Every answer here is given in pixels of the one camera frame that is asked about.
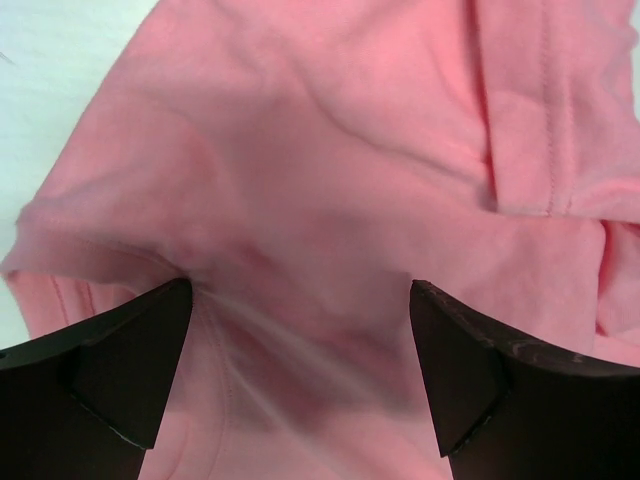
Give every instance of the pink fabric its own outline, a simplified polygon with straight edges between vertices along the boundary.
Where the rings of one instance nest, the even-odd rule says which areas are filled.
[[[411,279],[640,365],[632,6],[162,0],[19,219],[32,335],[188,275],[142,480],[450,478]]]

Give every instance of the white background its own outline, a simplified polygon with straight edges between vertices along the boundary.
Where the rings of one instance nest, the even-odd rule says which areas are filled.
[[[13,243],[20,208],[155,2],[0,0],[0,52],[6,57],[0,57],[0,257]],[[634,25],[640,27],[640,8]],[[640,118],[640,48],[634,69]],[[25,340],[20,313],[2,283],[0,349]]]

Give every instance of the white surface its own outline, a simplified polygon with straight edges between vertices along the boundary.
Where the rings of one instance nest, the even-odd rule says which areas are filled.
[[[156,0],[0,0],[0,257],[13,222]],[[634,17],[640,27],[640,8]],[[640,48],[634,51],[640,117]],[[27,340],[0,286],[0,349]]]

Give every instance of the black plastic part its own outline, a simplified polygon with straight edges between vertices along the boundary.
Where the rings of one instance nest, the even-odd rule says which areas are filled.
[[[136,480],[153,448],[192,308],[173,280],[0,352],[0,477]]]
[[[640,478],[640,369],[545,343],[424,281],[411,323],[456,480]]]

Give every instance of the stitched seam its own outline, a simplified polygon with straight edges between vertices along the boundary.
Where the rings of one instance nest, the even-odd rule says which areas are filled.
[[[551,216],[551,212],[555,207],[555,194],[556,194],[556,172],[555,172],[555,143],[553,138],[553,112],[551,108],[551,83],[550,78],[550,12],[549,12],[549,0],[542,1],[542,45],[541,45],[541,71],[542,71],[542,95],[545,103],[545,127],[547,134],[547,154],[549,155],[549,180],[551,192],[549,194],[549,203],[547,204],[546,214]]]
[[[169,262],[166,262],[163,259],[157,258],[154,254],[150,252],[139,250],[139,249],[135,249],[135,251],[133,251],[134,250],[133,248],[128,247],[125,244],[120,244],[116,242],[114,242],[116,243],[115,245],[109,244],[106,242],[96,241],[94,239],[88,239],[76,233],[72,233],[65,228],[65,225],[63,222],[59,222],[59,221],[55,221],[47,218],[38,218],[38,222],[41,223],[41,225],[36,224],[31,219],[22,220],[18,222],[17,226],[18,228],[20,228],[20,225],[29,225],[29,226],[35,227],[37,230],[45,230],[48,233],[61,235],[61,236],[68,236],[72,238],[74,241],[84,245],[95,246],[95,247],[99,247],[101,249],[107,250],[111,253],[116,253],[118,255],[124,255],[128,257],[152,262],[158,267],[166,270],[167,272],[176,273],[176,271],[178,270],[177,267],[171,265]]]
[[[87,292],[87,301],[89,302],[89,311],[91,312],[91,316],[96,316],[96,307],[93,302],[93,293],[91,293],[91,286],[88,282],[84,282],[84,287]]]
[[[563,53],[563,58],[562,60],[564,62],[566,62],[567,64],[569,64],[572,60],[571,55],[566,55],[565,54],[565,49],[562,49],[562,53]],[[571,168],[570,170],[570,174],[571,174],[571,186],[569,188],[569,200],[567,202],[567,205],[564,208],[564,213],[567,214],[569,213],[569,211],[571,210],[571,208],[573,207],[573,196],[575,194],[576,191],[576,181],[575,181],[575,172],[576,172],[576,157],[575,157],[575,148],[574,148],[574,142],[573,142],[573,132],[576,131],[575,129],[575,111],[574,111],[574,102],[573,102],[573,96],[571,95],[571,81],[570,81],[570,77],[568,74],[564,74],[563,75],[563,86],[566,90],[566,98],[567,98],[567,132],[566,135],[568,137],[568,144],[567,144],[567,159],[566,161],[569,162],[569,166]]]
[[[200,295],[204,295],[204,292],[200,288],[196,287],[195,291],[200,293]],[[202,308],[207,313],[208,318],[210,319],[217,318],[215,315],[212,314],[206,302],[202,302],[201,305],[202,305]],[[222,343],[222,338],[218,334],[218,329],[215,327],[213,323],[210,324],[204,321],[205,319],[202,319],[202,320],[203,320],[203,325],[205,329],[209,333],[209,335],[207,335],[207,341],[209,342],[209,345],[211,346],[213,351],[219,352],[218,358],[220,359],[220,368],[218,370],[220,371],[220,376],[221,376],[220,380],[224,390],[224,395],[223,395],[223,403],[224,403],[223,417],[224,418],[222,421],[222,429],[220,431],[220,436],[218,437],[218,450],[214,455],[209,473],[207,474],[206,477],[204,477],[207,480],[211,480],[213,478],[213,475],[216,473],[216,469],[219,464],[219,459],[222,457],[222,454],[226,453],[227,451],[226,436],[227,436],[227,432],[231,427],[231,418],[229,415],[229,411],[231,409],[231,402],[233,400],[233,391],[231,388],[231,382],[229,381],[229,367],[227,365],[226,349]],[[212,343],[212,337],[215,339],[215,345]]]
[[[68,327],[69,323],[69,314],[67,313],[67,307],[62,299],[62,293],[60,292],[60,285],[56,281],[56,278],[53,276],[49,277],[51,279],[51,283],[53,284],[53,290],[56,293],[56,297],[58,297],[58,303],[60,303],[60,310],[62,311],[62,318],[64,319],[65,325]]]

